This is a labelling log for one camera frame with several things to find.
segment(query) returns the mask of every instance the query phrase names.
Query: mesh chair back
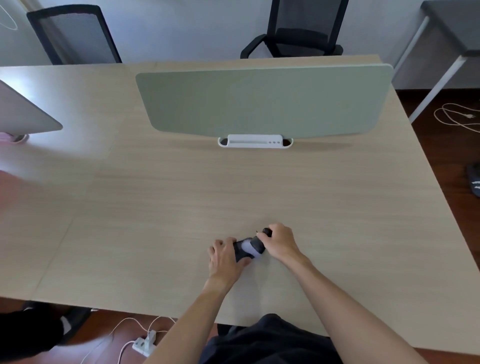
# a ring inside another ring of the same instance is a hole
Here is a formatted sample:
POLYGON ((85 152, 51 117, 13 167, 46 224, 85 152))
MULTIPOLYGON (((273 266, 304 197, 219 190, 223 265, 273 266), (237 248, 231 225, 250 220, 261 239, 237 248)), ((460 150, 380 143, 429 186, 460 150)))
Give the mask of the mesh chair back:
POLYGON ((282 55, 321 56, 335 47, 348 0, 273 0, 268 36, 282 55))
POLYGON ((121 63, 96 5, 65 5, 27 14, 53 64, 121 63))

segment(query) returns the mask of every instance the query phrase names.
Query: wooden desk surface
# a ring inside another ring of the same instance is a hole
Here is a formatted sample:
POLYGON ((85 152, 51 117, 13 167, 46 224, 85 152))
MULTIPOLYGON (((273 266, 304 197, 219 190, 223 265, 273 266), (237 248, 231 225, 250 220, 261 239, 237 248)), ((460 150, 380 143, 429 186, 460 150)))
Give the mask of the wooden desk surface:
MULTIPOLYGON (((229 150, 155 130, 134 79, 378 61, 0 68, 1 80, 64 125, 0 145, 0 169, 18 177, 2 183, 0 295, 178 317, 203 286, 214 238, 282 221, 324 274, 410 344, 479 354, 480 274, 393 89, 368 134, 229 150)), ((265 254, 218 322, 249 325, 269 312, 324 333, 294 278, 265 254)))

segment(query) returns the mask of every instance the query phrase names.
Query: wall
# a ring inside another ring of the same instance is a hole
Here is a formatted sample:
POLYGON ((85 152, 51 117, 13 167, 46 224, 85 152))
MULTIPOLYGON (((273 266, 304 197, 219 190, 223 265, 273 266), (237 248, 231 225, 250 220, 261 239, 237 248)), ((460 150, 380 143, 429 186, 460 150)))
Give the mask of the wall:
MULTIPOLYGON (((18 25, 15 31, 0 25, 0 66, 51 64, 20 3, 15 0, 0 0, 0 5, 18 25)), ((0 23, 15 28, 15 23, 2 8, 0 23)))
MULTIPOLYGON (((71 0, 24 0, 33 7, 71 0)), ((234 59, 266 31, 271 0, 83 0, 102 8, 124 62, 234 59)), ((422 21, 422 0, 350 0, 338 43, 344 54, 378 53, 395 64, 422 21)), ((265 47, 253 57, 268 57, 265 47)), ((431 88, 457 57, 437 29, 427 29, 395 79, 396 88, 431 88)), ((447 87, 480 87, 480 59, 447 87)))

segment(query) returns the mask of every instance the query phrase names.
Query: forearm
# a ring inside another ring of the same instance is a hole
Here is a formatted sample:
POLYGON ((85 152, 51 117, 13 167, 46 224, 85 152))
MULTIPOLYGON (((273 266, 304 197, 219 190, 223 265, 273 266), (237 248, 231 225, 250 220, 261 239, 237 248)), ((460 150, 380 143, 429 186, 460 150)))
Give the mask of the forearm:
POLYGON ((305 257, 284 262, 305 291, 345 364, 425 364, 383 321, 355 301, 305 257))
POLYGON ((145 364, 197 364, 225 295, 206 286, 145 364))

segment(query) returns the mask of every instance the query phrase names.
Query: power strip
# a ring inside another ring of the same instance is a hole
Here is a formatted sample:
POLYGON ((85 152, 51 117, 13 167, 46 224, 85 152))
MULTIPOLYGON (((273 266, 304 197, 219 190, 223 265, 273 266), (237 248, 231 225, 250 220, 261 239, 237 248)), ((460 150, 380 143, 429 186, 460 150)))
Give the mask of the power strip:
POLYGON ((148 333, 145 339, 138 338, 132 345, 132 348, 139 352, 141 355, 145 357, 149 357, 153 350, 155 350, 156 346, 154 344, 156 339, 156 331, 152 330, 148 333))

